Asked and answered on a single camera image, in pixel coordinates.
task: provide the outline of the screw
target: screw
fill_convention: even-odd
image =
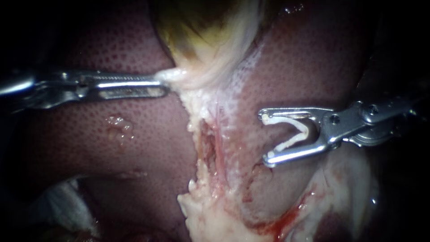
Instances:
[[[336,114],[333,114],[330,116],[330,122],[331,124],[336,125],[340,122],[340,117],[337,116]]]
[[[370,115],[376,115],[378,114],[379,110],[378,110],[378,107],[373,104],[368,107],[368,112]]]

